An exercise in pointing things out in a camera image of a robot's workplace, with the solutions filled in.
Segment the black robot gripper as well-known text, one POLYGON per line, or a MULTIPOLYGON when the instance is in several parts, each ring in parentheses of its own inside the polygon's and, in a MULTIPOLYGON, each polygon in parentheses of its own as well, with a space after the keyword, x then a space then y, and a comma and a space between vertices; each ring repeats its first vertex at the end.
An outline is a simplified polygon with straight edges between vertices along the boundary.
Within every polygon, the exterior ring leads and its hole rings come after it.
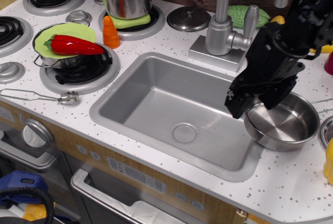
POLYGON ((297 74, 304 69, 298 63, 304 58, 304 48, 288 43, 293 38, 284 29, 284 24, 267 23, 253 40, 246 53, 247 67, 227 91, 224 105, 233 118, 243 115, 255 95, 266 109, 273 109, 296 85, 297 74))

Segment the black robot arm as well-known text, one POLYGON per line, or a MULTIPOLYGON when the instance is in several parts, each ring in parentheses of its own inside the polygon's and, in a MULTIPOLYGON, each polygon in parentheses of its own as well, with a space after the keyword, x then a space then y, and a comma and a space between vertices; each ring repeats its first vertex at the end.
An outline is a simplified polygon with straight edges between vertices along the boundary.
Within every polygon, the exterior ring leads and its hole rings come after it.
POLYGON ((310 49, 332 44, 332 0, 292 0, 284 24, 265 24, 252 41, 247 67, 228 89, 225 106, 236 119, 257 97, 276 107, 294 88, 310 49))

